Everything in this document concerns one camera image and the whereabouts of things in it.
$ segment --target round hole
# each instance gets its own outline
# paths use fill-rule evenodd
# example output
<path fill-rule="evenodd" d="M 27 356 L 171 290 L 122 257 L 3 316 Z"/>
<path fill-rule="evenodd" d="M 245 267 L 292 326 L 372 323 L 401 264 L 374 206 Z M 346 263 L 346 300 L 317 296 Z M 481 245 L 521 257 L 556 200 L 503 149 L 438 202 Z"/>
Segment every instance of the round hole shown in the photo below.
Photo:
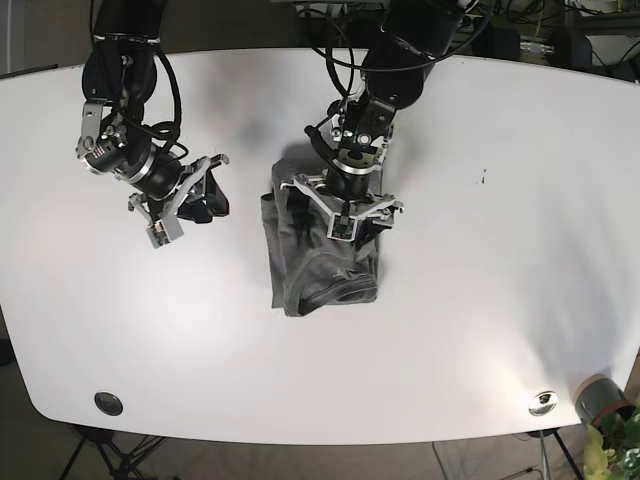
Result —
<path fill-rule="evenodd" d="M 93 397 L 96 406 L 105 415 L 115 417 L 122 413 L 122 402 L 118 397 L 109 392 L 98 392 Z"/>
<path fill-rule="evenodd" d="M 534 417 L 540 417 L 553 410 L 557 404 L 558 395 L 555 392 L 542 392 L 529 403 L 529 413 Z"/>

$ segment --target potted plant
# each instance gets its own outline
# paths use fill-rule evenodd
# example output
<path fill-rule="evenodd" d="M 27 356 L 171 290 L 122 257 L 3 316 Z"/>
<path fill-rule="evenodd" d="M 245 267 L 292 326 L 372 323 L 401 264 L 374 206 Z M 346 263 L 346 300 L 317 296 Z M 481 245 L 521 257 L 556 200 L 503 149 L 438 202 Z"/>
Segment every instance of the potted plant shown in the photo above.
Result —
<path fill-rule="evenodd" d="M 576 393 L 576 411 L 587 427 L 586 480 L 640 478 L 640 408 L 610 378 L 589 378 Z"/>

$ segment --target plant pot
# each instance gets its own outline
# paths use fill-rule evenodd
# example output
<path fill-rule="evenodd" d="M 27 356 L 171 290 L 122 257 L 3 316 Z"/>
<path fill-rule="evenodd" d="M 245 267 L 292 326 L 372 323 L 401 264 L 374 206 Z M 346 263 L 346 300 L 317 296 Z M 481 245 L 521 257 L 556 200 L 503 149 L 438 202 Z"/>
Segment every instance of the plant pot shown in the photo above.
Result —
<path fill-rule="evenodd" d="M 628 420 L 635 410 L 634 404 L 625 397 L 620 387 L 604 375 L 594 375 L 582 382 L 573 398 L 582 423 L 596 428 L 609 413 L 618 412 L 624 420 Z"/>

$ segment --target wire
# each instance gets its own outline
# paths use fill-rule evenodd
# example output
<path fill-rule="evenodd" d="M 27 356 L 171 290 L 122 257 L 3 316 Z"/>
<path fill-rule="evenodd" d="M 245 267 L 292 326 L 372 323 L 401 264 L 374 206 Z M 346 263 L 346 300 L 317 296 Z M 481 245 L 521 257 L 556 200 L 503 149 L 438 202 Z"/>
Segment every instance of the wire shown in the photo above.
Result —
<path fill-rule="evenodd" d="M 638 44 L 640 44 L 640 40 L 638 40 L 636 43 L 631 45 L 629 49 L 626 52 L 624 52 L 624 55 L 620 58 L 617 65 L 620 65 L 622 62 L 624 62 L 625 58 L 627 58 L 627 55 L 629 55 L 631 51 L 638 46 Z"/>
<path fill-rule="evenodd" d="M 311 45 L 311 43 L 308 41 L 308 39 L 305 38 L 305 40 L 307 40 L 307 43 L 309 43 L 309 47 L 316 52 L 318 55 L 320 55 L 321 57 L 325 58 L 327 61 L 335 64 L 335 65 L 340 65 L 342 67 L 347 67 L 347 68 L 352 68 L 354 70 L 359 70 L 361 72 L 370 72 L 370 73 L 386 73 L 386 72 L 407 72 L 409 70 L 419 70 L 422 69 L 424 67 L 428 67 L 429 65 L 434 65 L 438 62 L 441 62 L 443 60 L 446 60 L 447 58 L 450 58 L 452 56 L 454 56 L 455 54 L 457 54 L 458 52 L 460 52 L 462 49 L 468 47 L 469 45 L 471 45 L 471 43 L 473 43 L 473 41 L 478 38 L 478 36 L 482 33 L 482 30 L 484 30 L 484 28 L 488 25 L 489 20 L 491 20 L 491 16 L 493 15 L 493 8 L 495 6 L 496 0 L 489 0 L 489 6 L 487 9 L 487 12 L 483 15 L 482 17 L 482 21 L 478 24 L 478 26 L 474 29 L 473 34 L 471 34 L 469 36 L 469 38 L 467 38 L 464 42 L 462 42 L 462 44 L 460 44 L 459 47 L 453 49 L 452 51 L 445 53 L 444 55 L 441 55 L 439 57 L 435 57 L 435 58 L 431 58 L 428 61 L 421 63 L 419 65 L 412 65 L 409 67 L 401 67 L 401 68 L 367 68 L 367 67 L 363 67 L 362 65 L 355 65 L 354 63 L 346 63 L 346 62 L 341 62 L 339 60 L 335 60 L 333 58 L 330 58 L 328 55 L 326 55 L 324 52 L 322 52 L 322 50 L 320 50 L 317 47 L 314 47 L 313 45 Z M 305 12 L 308 9 L 304 8 L 300 10 L 300 12 Z M 335 21 L 333 19 L 327 18 L 328 21 L 335 23 Z"/>
<path fill-rule="evenodd" d="M 340 25 L 338 24 L 338 22 L 336 22 L 333 18 L 331 18 L 330 15 L 327 15 L 325 12 L 321 11 L 321 10 L 317 10 L 315 8 L 311 8 L 311 7 L 302 7 L 301 11 L 306 11 L 309 13 L 315 13 L 317 15 L 322 16 L 328 23 L 329 25 L 331 25 L 339 34 L 340 37 L 344 39 L 344 43 L 347 46 L 347 49 L 349 50 L 349 60 L 351 61 L 351 64 L 355 64 L 356 60 L 355 60 L 355 55 L 353 53 L 353 47 L 351 46 L 351 42 L 349 41 L 349 37 L 347 37 L 347 34 L 344 32 L 344 30 L 340 27 Z M 349 73 L 349 84 L 347 85 L 347 88 L 344 88 L 342 86 L 342 83 L 340 82 L 340 78 L 338 77 L 338 74 L 336 73 L 335 70 L 335 59 L 333 58 L 333 49 L 331 47 L 326 47 L 325 48 L 326 51 L 326 63 L 327 63 L 327 71 L 329 72 L 329 77 L 331 77 L 331 81 L 333 83 L 333 85 L 336 87 L 336 90 L 338 90 L 338 92 L 342 95 L 342 102 L 341 102 L 341 106 L 346 105 L 347 100 L 349 99 L 349 96 L 351 95 L 351 88 L 353 88 L 353 81 L 354 81 L 354 77 L 355 77 L 355 69 L 350 67 L 350 73 Z"/>
<path fill-rule="evenodd" d="M 578 480 L 584 480 L 584 477 L 582 476 L 582 472 L 576 465 L 576 462 L 573 460 L 573 457 L 569 453 L 569 450 L 567 450 L 567 446 L 562 441 L 562 437 L 560 437 L 560 434 L 558 433 L 557 430 L 553 432 L 553 436 L 556 437 L 556 441 L 558 442 L 558 445 L 560 445 L 560 449 L 562 450 L 562 453 L 564 453 L 564 456 L 567 459 L 567 462 L 569 462 L 569 465 L 571 466 L 573 473 L 575 473 L 576 478 Z"/>
<path fill-rule="evenodd" d="M 160 122 L 151 127 L 147 125 L 143 125 L 141 122 L 135 120 L 124 111 L 124 109 L 120 105 L 120 99 L 116 98 L 114 94 L 115 89 L 111 84 L 111 77 L 109 77 L 106 73 L 102 52 L 98 48 L 95 41 L 94 30 L 93 30 L 94 11 L 95 11 L 95 0 L 90 0 L 89 2 L 89 40 L 91 42 L 91 50 L 96 57 L 98 72 L 100 76 L 103 78 L 103 80 L 105 81 L 105 85 L 107 85 L 107 88 L 109 90 L 108 93 L 109 93 L 109 96 L 111 97 L 110 100 L 113 104 L 113 109 L 122 117 L 122 119 L 125 122 L 127 122 L 132 127 L 137 128 L 138 130 L 141 130 L 142 132 L 146 133 L 147 135 L 151 136 L 156 140 L 166 142 L 162 148 L 168 151 L 173 145 L 178 145 L 177 141 L 178 141 L 178 138 L 180 137 L 180 126 L 182 123 L 182 102 L 180 99 L 180 89 L 178 87 L 177 79 L 173 71 L 173 68 L 171 67 L 171 63 L 169 63 L 169 60 L 167 59 L 164 52 L 162 52 L 159 46 L 153 50 L 153 52 L 160 59 L 160 62 L 162 63 L 162 66 L 167 72 L 167 76 L 169 77 L 169 84 L 171 86 L 171 93 L 173 95 L 173 101 L 174 101 L 174 119 L 173 121 L 169 121 L 169 122 Z M 186 147 L 181 145 L 180 148 L 182 148 L 182 150 L 188 153 L 188 150 L 186 149 Z"/>
<path fill-rule="evenodd" d="M 449 480 L 447 471 L 444 469 L 442 460 L 440 460 L 440 455 L 438 455 L 438 450 L 436 450 L 436 442 L 431 442 L 431 450 L 433 450 L 433 453 L 436 456 L 436 460 L 438 461 L 438 465 L 440 466 L 440 471 L 442 472 L 442 476 L 444 477 L 444 480 Z"/>

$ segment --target silver screw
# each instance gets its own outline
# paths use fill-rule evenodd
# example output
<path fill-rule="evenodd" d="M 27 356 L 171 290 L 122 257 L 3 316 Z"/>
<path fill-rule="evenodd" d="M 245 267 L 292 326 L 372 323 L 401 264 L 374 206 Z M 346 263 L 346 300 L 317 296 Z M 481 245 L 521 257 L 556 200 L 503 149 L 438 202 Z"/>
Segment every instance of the silver screw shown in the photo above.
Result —
<path fill-rule="evenodd" d="M 358 135 L 358 143 L 360 145 L 369 145 L 371 143 L 371 136 L 366 133 L 361 133 Z"/>

